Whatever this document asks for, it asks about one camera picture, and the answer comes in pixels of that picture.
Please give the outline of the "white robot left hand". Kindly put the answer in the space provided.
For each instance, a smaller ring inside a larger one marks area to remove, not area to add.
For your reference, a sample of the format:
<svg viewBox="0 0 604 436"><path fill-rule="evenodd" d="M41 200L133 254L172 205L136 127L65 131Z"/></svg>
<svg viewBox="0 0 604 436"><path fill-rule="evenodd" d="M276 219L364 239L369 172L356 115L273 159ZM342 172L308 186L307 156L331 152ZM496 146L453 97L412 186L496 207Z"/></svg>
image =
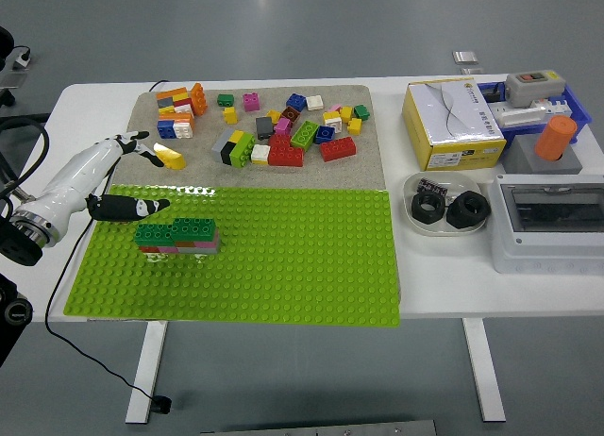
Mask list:
<svg viewBox="0 0 604 436"><path fill-rule="evenodd" d="M74 155L46 185L29 212L50 223L60 240L67 233L71 215L86 208L86 198L122 156L136 153L157 167L164 166L156 153L141 143L148 136L148 131L130 131Z"/></svg>

